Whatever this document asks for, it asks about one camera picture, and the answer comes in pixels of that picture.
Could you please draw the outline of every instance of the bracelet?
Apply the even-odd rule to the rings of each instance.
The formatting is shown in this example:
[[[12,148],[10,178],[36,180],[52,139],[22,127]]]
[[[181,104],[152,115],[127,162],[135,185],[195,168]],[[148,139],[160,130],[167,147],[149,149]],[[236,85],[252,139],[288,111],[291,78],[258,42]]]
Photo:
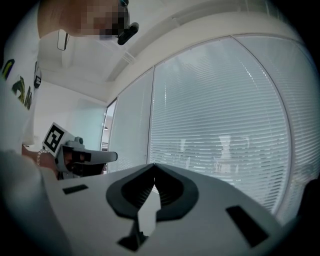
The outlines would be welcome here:
[[[36,157],[36,163],[37,163],[38,166],[40,166],[40,156],[41,156],[42,153],[49,153],[49,151],[46,150],[46,149],[41,149],[41,150],[38,152],[38,155],[37,155],[37,157]]]

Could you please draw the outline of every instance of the white wall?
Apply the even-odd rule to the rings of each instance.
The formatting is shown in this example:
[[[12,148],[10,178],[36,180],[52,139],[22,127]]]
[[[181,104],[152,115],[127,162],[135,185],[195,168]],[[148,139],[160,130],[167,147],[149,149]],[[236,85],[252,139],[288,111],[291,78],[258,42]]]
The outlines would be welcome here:
[[[259,12],[226,12],[202,17],[171,30],[145,48],[117,77],[107,102],[113,101],[136,78],[171,55],[210,39],[237,34],[269,34],[301,40],[289,25]]]
[[[66,129],[74,136],[79,136],[79,128],[75,127],[75,115],[79,115],[79,106],[93,106],[98,111],[102,111],[101,120],[103,123],[103,109],[106,111],[107,104],[103,101],[88,97],[81,93],[66,89],[64,87],[42,81],[37,101],[35,105],[34,116],[34,142],[35,145],[30,149],[38,151],[42,148],[42,141],[53,122]],[[83,127],[90,125],[83,120]]]

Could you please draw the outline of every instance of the black rectangular slot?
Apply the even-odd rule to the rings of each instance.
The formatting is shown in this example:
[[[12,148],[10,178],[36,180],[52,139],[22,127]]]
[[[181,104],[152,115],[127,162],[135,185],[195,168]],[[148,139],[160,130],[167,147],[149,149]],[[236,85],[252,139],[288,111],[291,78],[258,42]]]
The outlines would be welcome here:
[[[268,238],[261,227],[240,207],[233,206],[226,209],[251,247],[255,247]]]
[[[86,190],[88,189],[88,187],[86,185],[78,185],[78,186],[71,186],[71,187],[67,187],[63,189],[63,192],[68,195],[68,194],[72,194],[75,192],[79,192],[81,190]]]

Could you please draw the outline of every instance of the person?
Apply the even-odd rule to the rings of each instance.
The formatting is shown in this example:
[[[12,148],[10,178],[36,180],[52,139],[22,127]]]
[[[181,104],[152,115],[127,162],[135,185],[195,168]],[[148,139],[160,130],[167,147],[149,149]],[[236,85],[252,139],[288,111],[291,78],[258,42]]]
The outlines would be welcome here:
[[[14,150],[36,164],[50,168],[57,176],[54,157],[29,151],[34,144],[34,115],[41,70],[37,58],[39,42],[45,35],[64,30],[75,37],[110,35],[119,23],[123,8],[119,0],[41,0],[20,21],[4,46],[1,67],[5,87],[1,91],[0,150]],[[65,164],[72,161],[70,153]]]

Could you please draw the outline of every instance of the white ceiling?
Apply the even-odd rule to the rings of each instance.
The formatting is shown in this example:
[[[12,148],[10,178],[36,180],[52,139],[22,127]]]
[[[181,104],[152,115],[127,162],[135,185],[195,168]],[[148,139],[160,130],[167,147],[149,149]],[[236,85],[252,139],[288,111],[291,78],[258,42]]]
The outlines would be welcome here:
[[[123,46],[113,41],[70,37],[66,50],[61,51],[57,48],[57,31],[41,39],[38,59],[43,80],[103,100],[101,94],[107,93],[126,65],[133,63],[146,46],[174,28],[217,13],[267,12],[264,0],[130,0],[128,7],[130,21],[138,22],[140,29]],[[90,83],[92,88],[99,86],[99,90],[84,92],[81,86],[76,88],[72,80]]]

